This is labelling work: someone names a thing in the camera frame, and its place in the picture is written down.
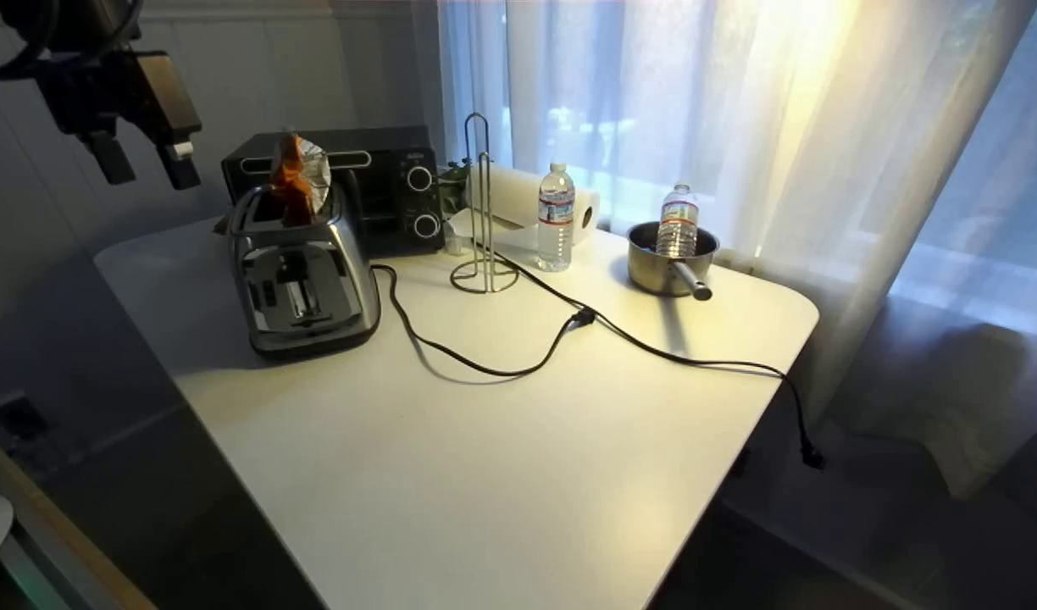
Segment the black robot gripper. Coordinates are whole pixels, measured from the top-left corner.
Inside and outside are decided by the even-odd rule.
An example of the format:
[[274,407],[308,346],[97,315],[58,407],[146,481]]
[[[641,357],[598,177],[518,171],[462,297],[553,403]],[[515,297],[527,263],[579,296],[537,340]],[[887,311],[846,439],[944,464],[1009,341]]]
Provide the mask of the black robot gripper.
[[189,136],[195,107],[164,52],[136,52],[146,0],[0,0],[0,19],[24,49],[0,63],[0,81],[33,77],[54,122],[84,136],[108,182],[131,182],[119,145],[125,119],[159,145],[176,189],[201,182]]

